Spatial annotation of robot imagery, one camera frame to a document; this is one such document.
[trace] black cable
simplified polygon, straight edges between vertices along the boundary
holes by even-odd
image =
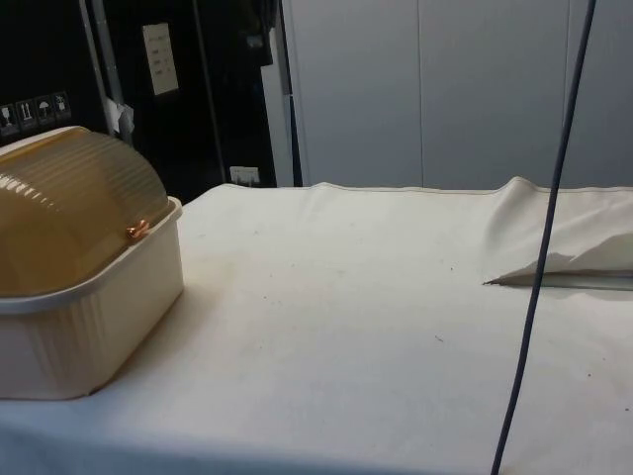
[[[516,408],[516,401],[521,390],[521,382],[525,371],[525,362],[527,361],[527,351],[530,346],[530,337],[532,335],[532,325],[534,323],[534,313],[536,312],[536,304],[538,303],[538,295],[541,290],[543,281],[543,272],[545,270],[545,259],[547,257],[547,248],[550,244],[550,235],[552,234],[552,224],[554,223],[554,211],[556,210],[556,199],[558,198],[558,189],[561,184],[561,174],[563,173],[563,164],[565,163],[565,155],[567,154],[567,145],[570,140],[570,132],[572,130],[572,122],[574,121],[574,112],[576,110],[576,99],[578,97],[578,89],[581,83],[581,75],[583,74],[583,64],[585,63],[585,53],[587,52],[587,43],[589,32],[591,31],[591,23],[593,22],[593,12],[595,10],[595,1],[589,0],[587,15],[585,16],[585,25],[583,26],[583,36],[581,37],[581,46],[578,50],[576,59],[576,67],[574,68],[574,77],[572,80],[572,89],[570,91],[569,102],[565,112],[565,122],[563,124],[563,135],[558,149],[556,158],[556,166],[554,168],[554,176],[552,178],[552,189],[550,190],[550,200],[547,205],[547,215],[545,216],[545,228],[543,229],[543,239],[541,240],[541,249],[538,253],[538,263],[536,265],[536,274],[534,275],[534,283],[532,284],[532,294],[530,303],[527,307],[527,316],[525,317],[525,328],[523,329],[523,340],[518,355],[518,363],[516,365],[516,374],[514,375],[514,384],[510,393],[510,400],[507,404],[503,427],[498,438],[497,453],[495,454],[495,462],[493,463],[492,475],[498,475],[503,458],[503,450],[507,441],[507,435],[512,424],[512,416]]]

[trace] black door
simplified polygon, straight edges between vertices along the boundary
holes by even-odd
[[[96,78],[78,1],[0,2],[0,145],[55,127],[106,133]]]
[[[192,3],[104,0],[125,101],[134,109],[135,148],[167,192],[191,201],[222,183]],[[178,89],[155,95],[143,26],[167,24]]]

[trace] translucent lid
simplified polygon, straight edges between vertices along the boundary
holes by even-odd
[[[149,163],[75,128],[0,152],[0,298],[95,275],[171,210]]]

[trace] white cloth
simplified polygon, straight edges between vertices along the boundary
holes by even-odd
[[[549,189],[514,178],[494,198],[495,204],[483,217],[484,278],[533,275]],[[586,188],[560,193],[545,272],[587,271],[606,275],[633,271],[631,189]]]
[[[0,402],[0,472],[487,473],[529,298],[482,285],[506,191],[212,190],[115,380]],[[632,300],[542,291],[508,473],[631,473]]]

